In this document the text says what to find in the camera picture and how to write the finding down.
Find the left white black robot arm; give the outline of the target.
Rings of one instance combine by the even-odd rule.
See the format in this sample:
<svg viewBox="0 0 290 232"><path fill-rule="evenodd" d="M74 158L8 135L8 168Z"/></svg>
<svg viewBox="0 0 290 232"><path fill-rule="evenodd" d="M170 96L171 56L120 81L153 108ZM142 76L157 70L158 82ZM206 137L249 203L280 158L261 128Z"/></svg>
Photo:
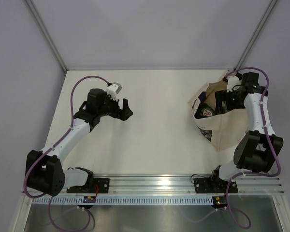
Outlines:
<svg viewBox="0 0 290 232"><path fill-rule="evenodd" d="M111 83L106 90L91 89L87 100L73 115L72 125L53 144L42 150L32 150L27 155L24 188L40 191L42 195L58 195L62 189L78 187L90 192L95 187L93 172L85 168L64 170L62 164L74 147L100 123L110 116L126 121L133 115L128 100L119 105L118 93L121 85Z"/></svg>

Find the large magenta dish soap bottle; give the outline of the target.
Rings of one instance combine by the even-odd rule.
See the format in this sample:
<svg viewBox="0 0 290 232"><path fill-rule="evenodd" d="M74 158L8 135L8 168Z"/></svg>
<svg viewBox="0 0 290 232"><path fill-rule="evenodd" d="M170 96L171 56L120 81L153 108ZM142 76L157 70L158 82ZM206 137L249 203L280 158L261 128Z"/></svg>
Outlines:
<svg viewBox="0 0 290 232"><path fill-rule="evenodd" d="M207 104L207 103L201 103L198 106L198 109L196 113L194 114L195 119L201 119L201 118L208 118L215 116L215 111Z"/></svg>

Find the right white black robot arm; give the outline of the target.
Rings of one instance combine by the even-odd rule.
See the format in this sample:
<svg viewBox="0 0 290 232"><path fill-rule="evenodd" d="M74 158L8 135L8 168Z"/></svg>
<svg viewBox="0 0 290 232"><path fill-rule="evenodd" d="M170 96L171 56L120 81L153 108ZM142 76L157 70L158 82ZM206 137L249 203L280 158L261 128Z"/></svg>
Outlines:
<svg viewBox="0 0 290 232"><path fill-rule="evenodd" d="M227 89L215 93L215 112L229 113L234 109L246 109L248 127L237 145L233 160L214 169L209 177L209 186L215 192L226 189L228 182L241 175L269 176L273 164L277 172L281 167L277 156L283 146L283 138L276 136L269 119L268 85L259 84L258 68L249 68L244 74L233 71L223 77Z"/></svg>

